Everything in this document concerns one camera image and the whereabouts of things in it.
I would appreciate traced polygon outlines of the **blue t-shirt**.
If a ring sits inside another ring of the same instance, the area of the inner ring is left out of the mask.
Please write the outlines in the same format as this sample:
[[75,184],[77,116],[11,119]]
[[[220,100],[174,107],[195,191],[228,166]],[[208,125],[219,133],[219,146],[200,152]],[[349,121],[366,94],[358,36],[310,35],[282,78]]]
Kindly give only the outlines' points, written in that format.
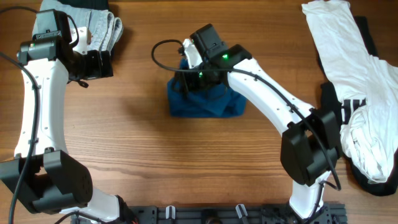
[[167,83],[170,115],[180,118],[232,118],[241,116],[247,99],[236,91],[220,84],[209,90],[184,93],[179,74]]

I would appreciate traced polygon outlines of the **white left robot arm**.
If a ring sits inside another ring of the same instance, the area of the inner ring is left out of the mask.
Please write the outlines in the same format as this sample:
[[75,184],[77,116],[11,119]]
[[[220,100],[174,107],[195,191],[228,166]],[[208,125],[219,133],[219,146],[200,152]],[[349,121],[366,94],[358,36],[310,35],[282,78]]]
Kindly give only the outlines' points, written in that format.
[[9,223],[16,203],[30,213],[76,215],[92,223],[126,223],[121,197],[93,185],[87,167],[68,154],[63,128],[65,89],[83,81],[99,64],[95,52],[14,60],[24,79],[24,108],[19,142],[11,161],[1,163],[1,181],[13,193]]

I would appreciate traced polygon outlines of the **white printed t-shirt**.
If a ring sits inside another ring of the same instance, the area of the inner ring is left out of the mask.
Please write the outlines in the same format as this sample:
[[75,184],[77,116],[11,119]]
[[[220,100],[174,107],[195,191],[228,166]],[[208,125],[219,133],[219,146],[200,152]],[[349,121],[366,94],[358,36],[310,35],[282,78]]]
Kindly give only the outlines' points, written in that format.
[[368,53],[348,1],[302,5],[342,114],[341,145],[371,182],[387,182],[397,150],[397,67]]

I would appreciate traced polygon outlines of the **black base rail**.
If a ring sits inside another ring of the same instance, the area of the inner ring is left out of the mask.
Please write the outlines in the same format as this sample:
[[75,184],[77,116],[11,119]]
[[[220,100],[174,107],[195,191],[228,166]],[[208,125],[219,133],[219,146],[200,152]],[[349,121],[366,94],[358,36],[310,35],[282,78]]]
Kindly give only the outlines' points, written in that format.
[[345,205],[324,203],[315,216],[309,220],[301,219],[287,204],[265,204],[258,207],[246,207],[243,204],[234,207],[187,207],[168,206],[129,207],[127,220],[117,223],[143,224],[348,224]]

